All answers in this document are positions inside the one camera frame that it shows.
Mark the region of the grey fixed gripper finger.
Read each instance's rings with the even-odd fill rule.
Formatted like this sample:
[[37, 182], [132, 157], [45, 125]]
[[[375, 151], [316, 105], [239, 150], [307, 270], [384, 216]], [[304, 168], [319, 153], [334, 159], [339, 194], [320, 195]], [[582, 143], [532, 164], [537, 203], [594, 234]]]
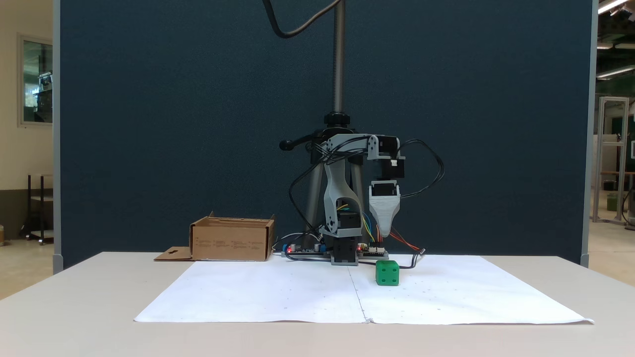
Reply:
[[395, 215], [399, 212], [399, 208], [370, 208], [370, 212], [379, 227], [381, 237], [388, 237], [391, 232], [392, 222]]

